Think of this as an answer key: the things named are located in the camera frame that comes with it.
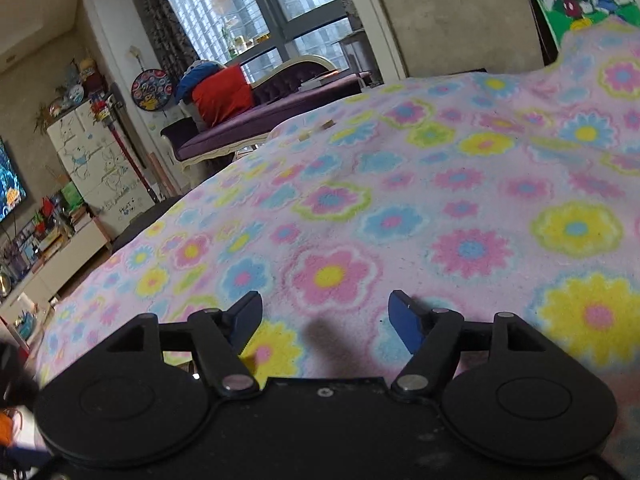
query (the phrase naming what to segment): ceiling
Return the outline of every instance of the ceiling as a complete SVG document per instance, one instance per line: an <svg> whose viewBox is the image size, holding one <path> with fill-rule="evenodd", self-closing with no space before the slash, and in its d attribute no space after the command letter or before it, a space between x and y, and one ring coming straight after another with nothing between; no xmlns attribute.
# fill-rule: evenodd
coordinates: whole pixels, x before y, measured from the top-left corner
<svg viewBox="0 0 640 480"><path fill-rule="evenodd" d="M71 30L78 0L0 0L0 73Z"/></svg>

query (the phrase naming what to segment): window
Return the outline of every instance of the window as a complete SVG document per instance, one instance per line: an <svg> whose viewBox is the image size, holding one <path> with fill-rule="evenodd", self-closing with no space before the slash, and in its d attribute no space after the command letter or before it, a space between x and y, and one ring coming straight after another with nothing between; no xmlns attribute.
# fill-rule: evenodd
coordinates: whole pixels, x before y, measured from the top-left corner
<svg viewBox="0 0 640 480"><path fill-rule="evenodd" d="M340 0L169 0L202 59L240 64L249 82L303 54L347 68L335 41L350 33Z"/></svg>

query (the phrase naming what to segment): blue pillow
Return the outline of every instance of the blue pillow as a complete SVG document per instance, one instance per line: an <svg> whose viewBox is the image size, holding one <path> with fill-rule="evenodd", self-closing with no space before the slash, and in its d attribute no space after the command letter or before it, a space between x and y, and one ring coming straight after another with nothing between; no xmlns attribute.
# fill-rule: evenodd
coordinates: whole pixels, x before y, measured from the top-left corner
<svg viewBox="0 0 640 480"><path fill-rule="evenodd" d="M189 68L175 89L175 99L189 104L191 102L191 92L193 92L193 89L207 77L217 74L223 68L224 66L221 66L220 63L216 63L215 61L205 61L195 67Z"/></svg>

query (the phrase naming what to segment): floral blanket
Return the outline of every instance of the floral blanket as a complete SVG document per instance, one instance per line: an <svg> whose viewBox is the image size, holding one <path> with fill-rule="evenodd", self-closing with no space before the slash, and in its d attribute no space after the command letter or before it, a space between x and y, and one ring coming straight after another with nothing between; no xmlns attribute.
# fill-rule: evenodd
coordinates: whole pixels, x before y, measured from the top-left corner
<svg viewBox="0 0 640 480"><path fill-rule="evenodd" d="M286 121L56 308L42 380L135 314L249 290L259 381L390 379L409 358L386 316L400 288L562 345L614 391L606 458L640 478L639 98L640 30L609 18L538 72L407 79Z"/></svg>

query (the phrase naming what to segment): television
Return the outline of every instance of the television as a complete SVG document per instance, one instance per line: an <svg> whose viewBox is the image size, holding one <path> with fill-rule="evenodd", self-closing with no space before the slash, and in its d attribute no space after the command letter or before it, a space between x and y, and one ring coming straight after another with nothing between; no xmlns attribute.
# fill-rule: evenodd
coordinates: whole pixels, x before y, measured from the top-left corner
<svg viewBox="0 0 640 480"><path fill-rule="evenodd" d="M0 222L27 196L0 139Z"/></svg>

